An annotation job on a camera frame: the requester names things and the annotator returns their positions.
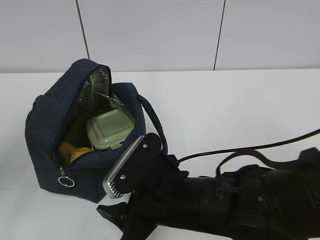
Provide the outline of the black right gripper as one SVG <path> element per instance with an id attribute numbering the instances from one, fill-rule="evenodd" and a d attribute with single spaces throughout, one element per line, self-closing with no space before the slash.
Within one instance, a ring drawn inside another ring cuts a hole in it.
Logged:
<path id="1" fill-rule="evenodd" d="M 157 226 L 196 230 L 200 179 L 179 170 L 173 154 L 160 154 L 133 189 L 129 202 L 98 205 L 97 212 L 122 230 L 123 240 L 145 240 Z"/>

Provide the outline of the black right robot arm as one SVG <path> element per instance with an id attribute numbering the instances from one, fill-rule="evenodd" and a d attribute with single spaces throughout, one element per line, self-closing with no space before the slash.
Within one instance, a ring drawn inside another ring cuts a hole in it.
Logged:
<path id="1" fill-rule="evenodd" d="M 145 240 L 158 226 L 233 240 L 308 240 L 320 235 L 320 152 L 298 159 L 241 167 L 216 177 L 189 177 L 173 155 L 160 155 L 139 174 L 128 202 L 99 205 L 97 211 L 122 231 L 124 240 Z"/>

